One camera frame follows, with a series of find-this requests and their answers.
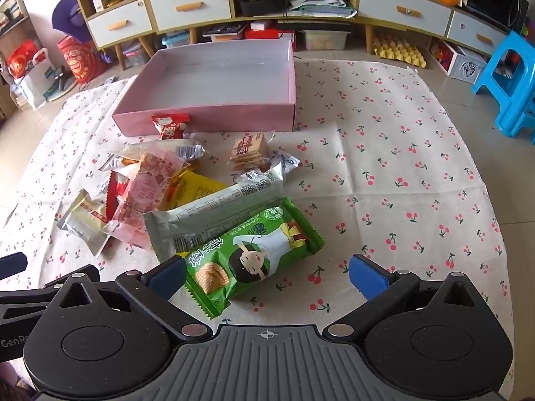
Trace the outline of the green chips snack bag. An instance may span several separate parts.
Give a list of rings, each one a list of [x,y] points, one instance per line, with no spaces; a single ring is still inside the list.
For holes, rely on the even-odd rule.
[[[238,295],[325,245],[287,197],[186,256],[185,286],[200,309],[219,317]]]

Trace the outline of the purple plush toy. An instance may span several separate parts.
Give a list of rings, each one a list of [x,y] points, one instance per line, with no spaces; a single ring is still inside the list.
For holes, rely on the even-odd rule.
[[[74,37],[79,42],[89,42],[92,39],[77,0],[61,0],[55,6],[52,12],[52,28]]]

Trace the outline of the small red candy pack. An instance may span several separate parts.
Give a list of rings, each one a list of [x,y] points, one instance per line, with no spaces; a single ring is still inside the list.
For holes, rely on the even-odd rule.
[[[191,121],[187,113],[161,114],[151,117],[160,139],[181,139]]]

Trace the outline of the white beige snack pack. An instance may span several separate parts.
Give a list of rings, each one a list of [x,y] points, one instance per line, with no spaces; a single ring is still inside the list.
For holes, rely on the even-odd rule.
[[[57,226],[82,239],[91,254],[97,256],[110,238],[104,231],[107,224],[106,204],[102,196],[93,199],[82,189]]]

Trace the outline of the wooden tv cabinet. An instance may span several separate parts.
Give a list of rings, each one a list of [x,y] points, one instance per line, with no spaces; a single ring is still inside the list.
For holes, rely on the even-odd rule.
[[[515,0],[512,25],[493,24],[454,0],[77,0],[93,42],[100,49],[150,33],[254,19],[290,26],[309,22],[362,24],[366,36],[377,26],[414,31],[493,54],[511,32],[519,32],[528,3]]]

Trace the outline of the pink floral snack pack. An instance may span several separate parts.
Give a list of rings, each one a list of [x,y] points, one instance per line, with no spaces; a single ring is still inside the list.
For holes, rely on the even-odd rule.
[[[144,216],[159,209],[172,179],[187,164],[171,151],[146,150],[108,223],[110,234],[125,244],[150,250]]]

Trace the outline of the white patterned toy box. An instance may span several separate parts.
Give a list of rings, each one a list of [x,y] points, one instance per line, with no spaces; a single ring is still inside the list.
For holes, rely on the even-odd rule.
[[[429,52],[448,77],[470,84],[476,83],[487,65],[480,54],[435,37],[430,42]]]

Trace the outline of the blue silver chocolate pack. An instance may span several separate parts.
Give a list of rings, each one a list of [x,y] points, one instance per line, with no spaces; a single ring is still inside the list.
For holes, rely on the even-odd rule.
[[[269,161],[267,162],[267,169],[262,171],[259,167],[247,170],[241,174],[236,183],[242,181],[259,181],[262,178],[265,178],[271,182],[281,181],[284,182],[288,175],[295,169],[299,167],[301,161],[293,156],[288,154],[285,151],[275,151]]]

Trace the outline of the red gift bag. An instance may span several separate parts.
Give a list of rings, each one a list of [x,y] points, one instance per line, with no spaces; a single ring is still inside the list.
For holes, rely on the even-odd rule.
[[[28,64],[33,61],[37,52],[36,44],[31,39],[25,40],[7,59],[9,74],[15,79],[25,76]]]

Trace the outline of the yellow snack bag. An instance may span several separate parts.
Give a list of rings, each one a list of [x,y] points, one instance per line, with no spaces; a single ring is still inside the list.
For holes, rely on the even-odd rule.
[[[203,198],[226,188],[227,185],[191,170],[180,172],[172,179],[166,190],[159,210],[168,211],[184,206],[192,201]]]

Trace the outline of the clear cracker pack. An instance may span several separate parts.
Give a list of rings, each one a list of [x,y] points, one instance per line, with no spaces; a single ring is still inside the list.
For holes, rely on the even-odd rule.
[[[254,133],[237,139],[230,153],[229,163],[234,170],[270,168],[269,144],[263,133]]]

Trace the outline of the clear wafer pack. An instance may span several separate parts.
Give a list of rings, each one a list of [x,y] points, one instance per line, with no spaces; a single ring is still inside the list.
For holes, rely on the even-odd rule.
[[[139,161],[145,153],[153,155],[172,153],[185,161],[191,161],[201,158],[205,153],[205,148],[195,139],[157,139],[130,144],[111,150],[110,153],[136,161]]]

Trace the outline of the white shopping bag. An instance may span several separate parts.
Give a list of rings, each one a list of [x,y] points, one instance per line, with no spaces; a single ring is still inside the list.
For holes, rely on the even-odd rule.
[[[55,66],[46,48],[40,49],[26,65],[26,73],[17,82],[29,106],[36,110],[47,102],[45,93],[55,82]]]

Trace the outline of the red white biscuit pack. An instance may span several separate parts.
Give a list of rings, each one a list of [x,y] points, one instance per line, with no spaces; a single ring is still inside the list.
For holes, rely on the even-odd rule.
[[[107,221],[111,221],[121,203],[130,179],[127,176],[112,171],[107,186],[105,201],[105,216]]]

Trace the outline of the long silver-green snack pack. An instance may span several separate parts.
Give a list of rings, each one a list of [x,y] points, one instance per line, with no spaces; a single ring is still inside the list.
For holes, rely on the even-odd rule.
[[[235,185],[168,211],[144,215],[150,244],[161,262],[219,237],[282,198],[287,167],[249,171]]]

